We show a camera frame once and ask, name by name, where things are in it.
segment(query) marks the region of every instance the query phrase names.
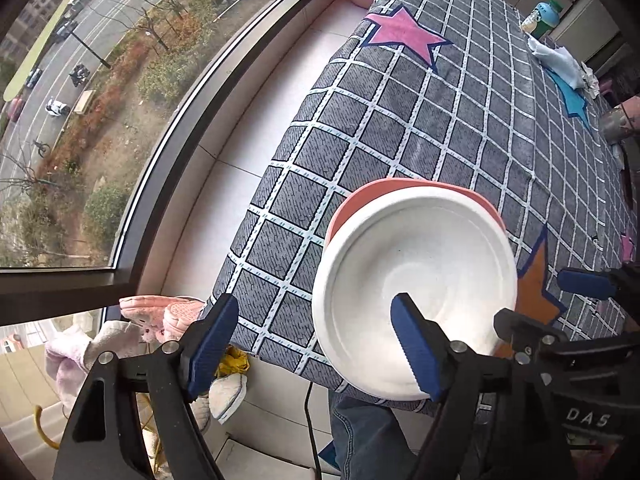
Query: orange star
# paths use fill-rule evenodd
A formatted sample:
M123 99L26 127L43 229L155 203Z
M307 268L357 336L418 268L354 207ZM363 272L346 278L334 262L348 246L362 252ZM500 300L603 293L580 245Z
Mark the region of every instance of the orange star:
M545 288L548 281L547 235L545 225L531 248L529 259L518 271L518 297L515 308L517 313L545 324L551 323L566 310L566 307ZM511 345L501 343L494 355L511 357Z

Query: green bottle cap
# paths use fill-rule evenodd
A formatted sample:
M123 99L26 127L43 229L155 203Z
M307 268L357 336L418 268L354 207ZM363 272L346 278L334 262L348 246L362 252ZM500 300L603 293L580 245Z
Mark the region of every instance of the green bottle cap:
M552 7L552 9L557 12L558 14L560 14L562 12L562 5L560 5L558 2L556 2L555 0L549 0L549 5Z

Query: jeans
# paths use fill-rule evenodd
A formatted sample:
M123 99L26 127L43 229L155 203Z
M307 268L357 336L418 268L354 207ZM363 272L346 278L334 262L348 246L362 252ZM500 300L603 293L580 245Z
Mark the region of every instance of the jeans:
M329 392L331 433L342 480L403 480L417 457L391 409Z

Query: blue gripper pad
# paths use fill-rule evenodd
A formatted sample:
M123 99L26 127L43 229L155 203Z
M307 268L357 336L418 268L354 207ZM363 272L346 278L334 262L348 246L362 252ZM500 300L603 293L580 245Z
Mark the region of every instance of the blue gripper pad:
M442 367L449 341L437 323L422 317L407 293L391 301L391 324L420 389L437 401L444 391Z
M616 295L616 285L611 283L606 272L582 269L562 269L558 272L560 290L580 294L587 298L606 300Z
M192 325L203 323L210 326L205 327L200 343L191 355L187 355L189 380L186 390L190 399L195 399L211 386L220 359L222 359L226 346L238 324L238 300L236 298L231 294L223 294L213 306L210 305L210 301L207 301L207 306L200 314L200 320L192 323Z

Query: building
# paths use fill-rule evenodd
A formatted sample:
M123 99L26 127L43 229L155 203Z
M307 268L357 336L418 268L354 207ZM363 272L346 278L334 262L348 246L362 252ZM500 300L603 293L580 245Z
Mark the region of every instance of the building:
M0 57L19 66L62 0L29 0L0 43Z

